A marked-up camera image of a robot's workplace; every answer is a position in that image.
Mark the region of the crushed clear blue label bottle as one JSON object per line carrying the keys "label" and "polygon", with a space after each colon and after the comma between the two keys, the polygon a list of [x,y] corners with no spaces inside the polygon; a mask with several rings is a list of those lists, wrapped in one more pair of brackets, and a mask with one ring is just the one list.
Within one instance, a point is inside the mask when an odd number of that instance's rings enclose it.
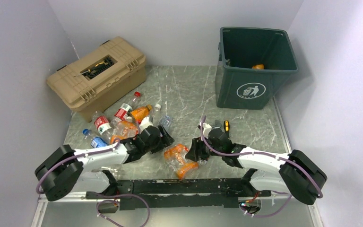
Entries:
{"label": "crushed clear blue label bottle", "polygon": [[161,119],[159,120],[159,125],[162,125],[162,127],[167,131],[170,129],[171,123],[172,119],[168,115],[162,116]]}

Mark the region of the crushed orange label jug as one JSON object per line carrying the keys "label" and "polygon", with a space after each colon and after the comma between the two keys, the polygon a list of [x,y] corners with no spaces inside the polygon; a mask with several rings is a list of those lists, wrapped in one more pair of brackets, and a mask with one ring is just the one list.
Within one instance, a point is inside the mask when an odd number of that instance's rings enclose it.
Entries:
{"label": "crushed orange label jug", "polygon": [[199,168],[197,162],[187,159],[185,156],[189,149],[183,144],[176,144],[164,152],[164,159],[174,171],[178,179],[183,180]]}

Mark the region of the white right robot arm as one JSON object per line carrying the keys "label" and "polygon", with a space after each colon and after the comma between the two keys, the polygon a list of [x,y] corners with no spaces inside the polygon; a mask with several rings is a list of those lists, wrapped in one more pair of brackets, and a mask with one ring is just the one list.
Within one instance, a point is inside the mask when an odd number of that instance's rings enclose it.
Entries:
{"label": "white right robot arm", "polygon": [[272,153],[233,143],[220,128],[192,139],[186,158],[192,161],[220,156],[231,167],[247,169],[242,192],[253,196],[258,191],[288,193],[301,203],[313,205],[323,198],[327,175],[302,151]]}

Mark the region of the small orange bottle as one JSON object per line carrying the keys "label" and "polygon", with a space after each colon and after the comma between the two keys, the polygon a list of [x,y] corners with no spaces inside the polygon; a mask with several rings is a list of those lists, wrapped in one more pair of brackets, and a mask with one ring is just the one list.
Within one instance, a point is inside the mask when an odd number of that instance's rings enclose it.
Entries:
{"label": "small orange bottle", "polygon": [[255,70],[264,70],[265,69],[265,66],[263,64],[257,64],[257,65],[254,65],[252,67],[252,69],[255,69]]}

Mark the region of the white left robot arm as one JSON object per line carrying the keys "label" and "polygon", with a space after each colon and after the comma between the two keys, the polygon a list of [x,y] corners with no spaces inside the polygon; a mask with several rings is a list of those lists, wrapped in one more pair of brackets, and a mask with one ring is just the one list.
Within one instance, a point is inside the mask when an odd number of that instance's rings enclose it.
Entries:
{"label": "white left robot arm", "polygon": [[159,125],[147,126],[132,138],[116,138],[112,145],[100,148],[73,149],[62,145],[36,168],[36,193],[44,194],[48,201],[60,200],[70,192],[94,192],[101,198],[112,198],[121,193],[118,182],[101,167],[131,163],[173,143],[174,138]]}

